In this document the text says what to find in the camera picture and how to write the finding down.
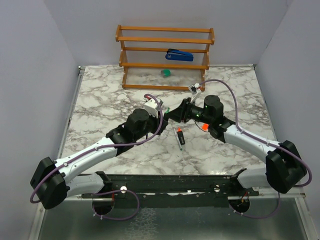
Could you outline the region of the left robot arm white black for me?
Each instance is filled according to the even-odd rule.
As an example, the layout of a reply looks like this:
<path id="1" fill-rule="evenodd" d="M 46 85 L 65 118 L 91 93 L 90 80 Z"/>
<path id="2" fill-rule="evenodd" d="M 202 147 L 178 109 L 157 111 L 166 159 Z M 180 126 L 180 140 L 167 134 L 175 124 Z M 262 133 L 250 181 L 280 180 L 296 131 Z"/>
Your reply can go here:
<path id="1" fill-rule="evenodd" d="M 66 198 L 97 194 L 103 198 L 111 190 L 111 181 L 104 173 L 84 175 L 83 172 L 98 163 L 114 158 L 147 140 L 145 136 L 160 135 L 168 125 L 160 113 L 157 117 L 145 109 L 138 108 L 131 113 L 126 122 L 110 130 L 95 144 L 71 156 L 51 160 L 42 159 L 30 184 L 33 192 L 30 202 L 42 203 L 47 210 L 62 203 Z"/>

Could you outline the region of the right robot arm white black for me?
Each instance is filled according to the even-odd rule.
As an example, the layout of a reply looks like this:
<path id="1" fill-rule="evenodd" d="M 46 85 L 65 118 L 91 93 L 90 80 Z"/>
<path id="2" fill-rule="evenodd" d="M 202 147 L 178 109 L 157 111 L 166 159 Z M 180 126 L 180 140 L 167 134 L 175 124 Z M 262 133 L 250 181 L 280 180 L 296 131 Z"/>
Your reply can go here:
<path id="1" fill-rule="evenodd" d="M 207 124 L 214 139 L 237 146 L 265 163 L 262 168 L 241 169 L 230 178 L 229 189 L 236 196 L 256 187 L 271 187 L 286 194 L 307 174 L 307 168 L 299 162 L 300 155 L 292 142 L 269 141 L 239 130 L 234 121 L 224 116 L 224 105 L 216 95 L 206 96 L 203 107 L 196 106 L 191 98 L 185 98 L 177 108 L 165 113 L 164 119 Z"/>

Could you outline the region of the thin white green pen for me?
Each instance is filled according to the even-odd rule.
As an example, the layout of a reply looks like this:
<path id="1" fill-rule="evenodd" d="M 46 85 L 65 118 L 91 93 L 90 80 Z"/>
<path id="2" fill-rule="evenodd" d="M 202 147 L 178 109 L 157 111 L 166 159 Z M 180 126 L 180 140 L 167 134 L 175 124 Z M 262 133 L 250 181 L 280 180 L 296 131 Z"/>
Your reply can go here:
<path id="1" fill-rule="evenodd" d="M 176 131 L 176 129 L 175 129 L 174 127 L 173 127 L 173 132 L 174 132 L 175 138 L 176 138 L 176 140 L 177 140 L 178 147 L 179 147 L 179 149 L 182 151 L 183 148 L 182 148 L 182 145 L 181 145 L 181 143 L 180 143 L 178 133 L 177 133 L 177 131 Z"/>

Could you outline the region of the black orange highlighter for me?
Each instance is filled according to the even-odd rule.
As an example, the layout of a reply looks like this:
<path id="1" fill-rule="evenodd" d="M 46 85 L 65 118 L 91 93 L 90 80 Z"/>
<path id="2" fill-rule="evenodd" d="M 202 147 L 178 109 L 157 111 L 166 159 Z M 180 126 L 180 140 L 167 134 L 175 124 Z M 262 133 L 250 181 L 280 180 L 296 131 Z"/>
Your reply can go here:
<path id="1" fill-rule="evenodd" d="M 180 144 L 183 146 L 186 144 L 185 142 L 185 138 L 184 138 L 184 134 L 183 134 L 183 131 L 180 127 L 177 128 L 177 136 L 178 136 L 178 140 L 180 142 Z"/>

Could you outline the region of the orange highlighter cap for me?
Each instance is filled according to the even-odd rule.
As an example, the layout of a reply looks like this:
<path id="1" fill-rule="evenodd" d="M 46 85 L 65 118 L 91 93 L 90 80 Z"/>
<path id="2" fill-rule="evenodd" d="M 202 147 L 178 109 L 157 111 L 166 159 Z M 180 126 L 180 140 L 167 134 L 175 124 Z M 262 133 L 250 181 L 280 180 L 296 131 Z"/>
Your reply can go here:
<path id="1" fill-rule="evenodd" d="M 203 124 L 201 127 L 204 131 L 208 131 L 209 125 L 208 124 Z"/>

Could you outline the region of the green tape dispenser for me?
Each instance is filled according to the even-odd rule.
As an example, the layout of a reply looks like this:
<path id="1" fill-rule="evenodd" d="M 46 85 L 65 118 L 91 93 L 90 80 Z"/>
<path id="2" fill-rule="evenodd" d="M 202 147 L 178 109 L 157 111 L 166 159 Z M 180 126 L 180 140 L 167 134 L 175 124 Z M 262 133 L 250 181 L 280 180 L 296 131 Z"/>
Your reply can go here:
<path id="1" fill-rule="evenodd" d="M 164 78 L 171 76 L 171 71 L 169 69 L 163 69 L 160 71 L 160 73 L 161 73 L 161 76 Z"/>

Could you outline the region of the blue stapler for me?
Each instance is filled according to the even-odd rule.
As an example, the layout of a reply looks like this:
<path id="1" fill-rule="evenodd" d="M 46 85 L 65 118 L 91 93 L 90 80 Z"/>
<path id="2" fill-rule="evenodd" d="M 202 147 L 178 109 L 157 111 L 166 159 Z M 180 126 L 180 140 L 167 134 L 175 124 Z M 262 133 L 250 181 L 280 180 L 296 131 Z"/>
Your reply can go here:
<path id="1" fill-rule="evenodd" d="M 172 61 L 192 62 L 194 60 L 194 55 L 191 52 L 169 48 L 166 51 L 165 58 Z"/>

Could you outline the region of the wooden shelf rack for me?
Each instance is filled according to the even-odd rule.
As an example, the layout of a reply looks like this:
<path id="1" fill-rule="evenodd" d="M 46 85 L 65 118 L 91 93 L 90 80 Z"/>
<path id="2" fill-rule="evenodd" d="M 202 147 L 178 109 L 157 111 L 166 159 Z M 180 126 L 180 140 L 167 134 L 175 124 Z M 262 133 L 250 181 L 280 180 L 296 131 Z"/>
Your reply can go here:
<path id="1" fill-rule="evenodd" d="M 192 33 L 207 34 L 207 38 L 164 37 L 164 36 L 125 36 L 124 31 L 132 32 L 160 32 L 160 33 Z M 198 71 L 201 81 L 205 80 L 205 73 L 210 68 L 210 46 L 215 43 L 215 31 L 211 28 L 183 28 L 159 26 L 125 26 L 118 25 L 115 32 L 115 41 L 120 43 L 118 64 L 123 68 L 122 87 L 124 89 L 187 91 L 187 86 L 129 84 L 128 74 L 131 69 L 160 69 L 160 70 L 191 70 Z M 130 43 L 157 43 L 157 44 L 193 44 L 204 45 L 203 49 L 191 48 L 164 48 L 126 46 Z M 128 60 L 127 52 L 164 53 L 167 63 L 150 63 L 146 60 L 133 62 Z"/>

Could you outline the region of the black mounting base rail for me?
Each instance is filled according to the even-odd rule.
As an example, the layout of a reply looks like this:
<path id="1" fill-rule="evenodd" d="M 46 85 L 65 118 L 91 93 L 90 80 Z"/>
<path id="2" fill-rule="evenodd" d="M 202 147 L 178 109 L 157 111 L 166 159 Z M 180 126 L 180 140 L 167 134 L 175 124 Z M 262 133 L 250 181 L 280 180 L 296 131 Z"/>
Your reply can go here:
<path id="1" fill-rule="evenodd" d="M 229 200 L 255 197 L 258 192 L 245 189 L 230 175 L 129 175 L 98 172 L 104 182 L 95 195 L 81 195 L 102 207 L 115 208 L 227 208 Z"/>

